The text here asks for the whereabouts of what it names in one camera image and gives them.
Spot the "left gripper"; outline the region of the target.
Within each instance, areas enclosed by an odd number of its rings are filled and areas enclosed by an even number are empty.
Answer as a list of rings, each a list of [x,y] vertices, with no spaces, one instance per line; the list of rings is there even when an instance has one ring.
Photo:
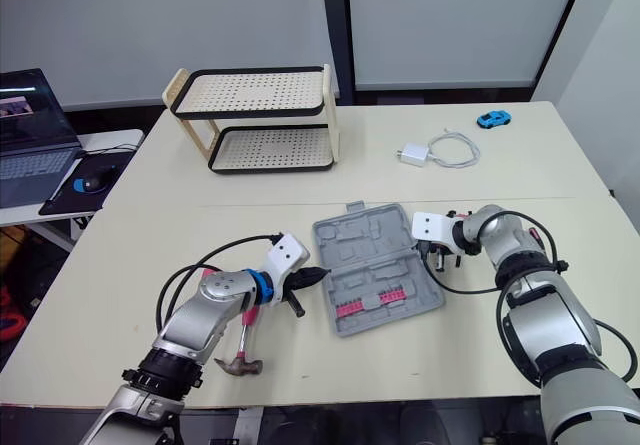
[[[299,290],[313,286],[316,283],[316,268],[304,267],[289,274],[285,280],[286,290]]]

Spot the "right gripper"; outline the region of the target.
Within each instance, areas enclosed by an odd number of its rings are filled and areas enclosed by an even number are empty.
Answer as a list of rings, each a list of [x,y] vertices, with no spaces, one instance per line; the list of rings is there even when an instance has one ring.
[[[437,265],[444,265],[445,258],[450,255],[455,257],[456,265],[460,265],[462,262],[462,256],[460,254],[456,254],[448,246],[440,243],[431,242],[427,240],[418,240],[417,250],[419,251],[420,257],[424,265],[428,265],[430,263],[431,257],[435,258],[435,263]]]

